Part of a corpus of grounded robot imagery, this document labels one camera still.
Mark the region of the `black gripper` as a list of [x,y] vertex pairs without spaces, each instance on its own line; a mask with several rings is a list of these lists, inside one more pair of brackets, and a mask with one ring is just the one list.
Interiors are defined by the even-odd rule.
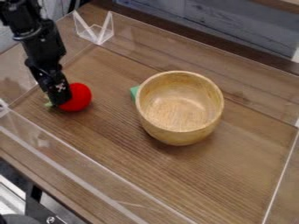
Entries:
[[70,85],[61,71],[59,60],[66,50],[55,24],[39,19],[35,26],[18,37],[26,54],[23,64],[29,68],[50,104],[59,106],[71,97]]

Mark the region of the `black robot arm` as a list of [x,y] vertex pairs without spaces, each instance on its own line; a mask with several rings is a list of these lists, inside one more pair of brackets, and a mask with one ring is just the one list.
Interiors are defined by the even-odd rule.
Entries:
[[0,0],[0,21],[22,45],[23,61],[50,104],[59,106],[70,97],[70,85],[59,60],[66,54],[54,22],[41,16],[37,0]]

